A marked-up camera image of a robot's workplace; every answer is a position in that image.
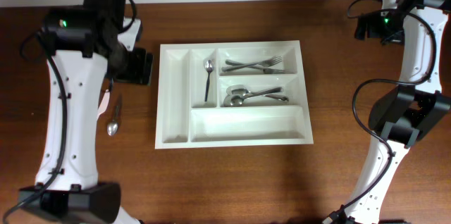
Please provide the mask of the small steel teaspoon dark handle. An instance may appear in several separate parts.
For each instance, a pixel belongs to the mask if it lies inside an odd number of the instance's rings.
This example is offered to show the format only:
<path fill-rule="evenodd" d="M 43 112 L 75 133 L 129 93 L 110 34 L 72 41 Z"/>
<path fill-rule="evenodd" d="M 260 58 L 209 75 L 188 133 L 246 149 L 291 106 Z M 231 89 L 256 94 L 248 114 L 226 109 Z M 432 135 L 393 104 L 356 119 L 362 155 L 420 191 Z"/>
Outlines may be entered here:
<path fill-rule="evenodd" d="M 115 105 L 113 117 L 112 117 L 111 121 L 107 124 L 107 127 L 106 127 L 108 136 L 111 136 L 111 137 L 114 136 L 119 129 L 119 115 L 121 112 L 122 103 L 123 103 L 122 96 L 120 95 L 118 97 L 116 105 Z"/>

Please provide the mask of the small steel teaspoon silver handle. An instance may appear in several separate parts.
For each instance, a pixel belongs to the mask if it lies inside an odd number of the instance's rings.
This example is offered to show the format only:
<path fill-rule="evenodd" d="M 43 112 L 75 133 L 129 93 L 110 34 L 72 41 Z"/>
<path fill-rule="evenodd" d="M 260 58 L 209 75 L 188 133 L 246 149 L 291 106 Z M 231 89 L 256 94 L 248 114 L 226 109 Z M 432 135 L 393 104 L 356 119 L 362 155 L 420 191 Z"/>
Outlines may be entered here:
<path fill-rule="evenodd" d="M 208 61 L 206 61 L 206 63 L 204 64 L 204 69 L 207 72 L 204 101 L 207 102 L 208 95 L 209 95 L 209 87 L 210 87 L 210 76 L 214 71 L 214 61 L 212 59 L 209 59 Z"/>

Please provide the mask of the steel fork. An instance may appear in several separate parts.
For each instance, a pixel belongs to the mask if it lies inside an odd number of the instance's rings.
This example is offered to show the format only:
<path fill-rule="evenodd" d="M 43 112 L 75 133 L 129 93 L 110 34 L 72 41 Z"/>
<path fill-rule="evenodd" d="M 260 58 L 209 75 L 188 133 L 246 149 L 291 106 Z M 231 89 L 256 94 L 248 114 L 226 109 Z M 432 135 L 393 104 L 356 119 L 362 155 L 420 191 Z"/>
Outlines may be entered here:
<path fill-rule="evenodd" d="M 240 62 L 232 61 L 230 59 L 226 59 L 225 63 L 229 66 L 241 66 L 242 65 L 242 63 L 240 63 Z M 285 71 L 281 70 L 281 69 L 265 68 L 262 66 L 249 66 L 249 68 L 255 69 L 255 70 L 260 70 L 264 74 L 284 74 L 285 73 Z"/>
<path fill-rule="evenodd" d="M 283 61 L 283 57 L 282 56 L 273 56 L 272 58 L 263 60 L 263 61 L 257 61 L 257 62 L 252 62 L 252 63 L 240 63 L 240 64 L 234 64 L 234 65 L 227 65 L 227 66 L 223 66 L 221 68 L 221 71 L 224 73 L 227 72 L 231 72 L 234 70 L 239 70 L 239 69 L 243 69 L 243 68 L 249 68 L 252 66 L 260 66 L 262 68 L 270 68 L 271 66 L 274 66 L 280 62 Z"/>

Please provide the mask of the large steel spoon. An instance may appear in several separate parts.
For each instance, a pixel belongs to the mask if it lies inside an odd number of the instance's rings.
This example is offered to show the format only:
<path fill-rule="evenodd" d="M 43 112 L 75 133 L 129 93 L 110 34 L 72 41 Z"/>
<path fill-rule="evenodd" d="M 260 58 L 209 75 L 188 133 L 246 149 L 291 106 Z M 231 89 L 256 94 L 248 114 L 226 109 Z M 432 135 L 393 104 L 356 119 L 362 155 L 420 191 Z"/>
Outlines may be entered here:
<path fill-rule="evenodd" d="M 289 102 L 289 98 L 285 95 L 282 95 L 281 92 L 282 90 L 277 90 L 275 92 L 271 92 L 271 93 L 266 93 L 263 94 L 264 97 L 268 97 L 268 98 L 272 98 L 278 101 L 282 101 L 282 102 Z M 229 86 L 226 89 L 226 93 L 228 95 L 232 95 L 232 94 L 240 94 L 244 97 L 249 97 L 251 94 L 253 94 L 253 92 L 249 91 L 244 85 L 232 85 Z"/>
<path fill-rule="evenodd" d="M 260 97 L 263 96 L 263 94 L 266 93 L 271 93 L 271 92 L 275 92 L 277 90 L 282 90 L 282 87 L 275 87 L 272 89 L 265 89 L 265 90 L 261 90 L 258 92 L 253 92 L 253 94 L 251 94 L 249 97 L 244 97 L 240 94 L 232 94 L 232 95 L 227 95 L 226 98 L 223 101 L 223 105 L 225 107 L 237 107 L 237 106 L 241 106 L 244 104 L 246 99 L 249 98 L 253 98 L 253 97 Z"/>

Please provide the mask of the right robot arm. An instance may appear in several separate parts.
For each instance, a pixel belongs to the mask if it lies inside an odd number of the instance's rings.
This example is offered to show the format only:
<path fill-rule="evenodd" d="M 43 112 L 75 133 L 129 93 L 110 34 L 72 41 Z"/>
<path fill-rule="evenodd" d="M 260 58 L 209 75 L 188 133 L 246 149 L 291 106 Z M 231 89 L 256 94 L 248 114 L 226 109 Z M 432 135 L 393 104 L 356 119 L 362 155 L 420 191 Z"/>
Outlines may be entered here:
<path fill-rule="evenodd" d="M 450 112 L 440 83 L 440 48 L 450 0 L 377 0 L 381 9 L 360 15 L 355 38 L 379 38 L 403 45 L 395 86 L 357 123 L 371 136 L 369 152 L 350 199 L 325 223 L 379 223 L 383 200 L 409 150 Z"/>

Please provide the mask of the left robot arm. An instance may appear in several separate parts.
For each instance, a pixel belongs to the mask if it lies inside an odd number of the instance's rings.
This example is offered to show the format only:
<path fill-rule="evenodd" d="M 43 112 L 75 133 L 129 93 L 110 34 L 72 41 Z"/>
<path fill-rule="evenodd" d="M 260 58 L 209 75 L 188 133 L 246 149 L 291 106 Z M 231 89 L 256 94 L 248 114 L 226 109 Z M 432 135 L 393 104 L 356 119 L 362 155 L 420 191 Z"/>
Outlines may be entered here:
<path fill-rule="evenodd" d="M 133 0 L 83 0 L 51 9 L 33 37 L 47 60 L 49 116 L 44 155 L 17 208 L 58 223 L 134 223 L 121 187 L 98 179 L 97 121 L 110 88 L 104 81 L 149 85 L 154 58 L 136 47 L 142 23 L 125 7 Z"/>

